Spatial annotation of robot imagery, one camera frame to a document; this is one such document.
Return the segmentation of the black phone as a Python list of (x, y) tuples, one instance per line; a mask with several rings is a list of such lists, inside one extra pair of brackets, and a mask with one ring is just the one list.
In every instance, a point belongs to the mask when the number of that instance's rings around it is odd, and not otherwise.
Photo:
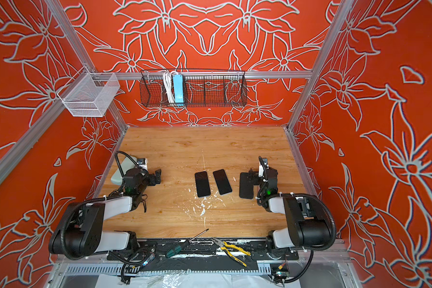
[(211, 195), (211, 187), (207, 171), (194, 174), (198, 198), (205, 198)]
[(232, 192), (232, 187), (224, 169), (214, 171), (213, 176), (220, 195), (225, 195)]

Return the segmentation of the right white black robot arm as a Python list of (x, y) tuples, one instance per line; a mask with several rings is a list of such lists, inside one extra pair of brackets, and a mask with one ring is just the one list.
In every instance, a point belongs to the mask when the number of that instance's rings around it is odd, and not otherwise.
[(278, 171), (268, 160), (258, 157), (259, 169), (250, 170), (244, 188), (257, 188), (256, 203), (267, 212), (282, 214), (286, 227), (272, 230), (266, 237), (269, 250), (324, 251), (337, 239), (337, 227), (328, 207), (316, 196), (308, 193), (281, 193), (278, 189)]

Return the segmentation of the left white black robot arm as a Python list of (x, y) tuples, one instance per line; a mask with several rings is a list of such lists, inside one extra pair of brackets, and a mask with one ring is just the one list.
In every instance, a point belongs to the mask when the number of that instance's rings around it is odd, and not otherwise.
[(132, 231), (104, 230), (104, 222), (112, 217), (136, 210), (147, 210), (145, 190), (162, 183), (162, 170), (149, 172), (131, 155), (114, 153), (121, 183), (107, 196), (69, 204), (49, 240), (49, 253), (79, 260), (94, 254), (106, 253), (111, 258), (132, 263), (140, 250)]

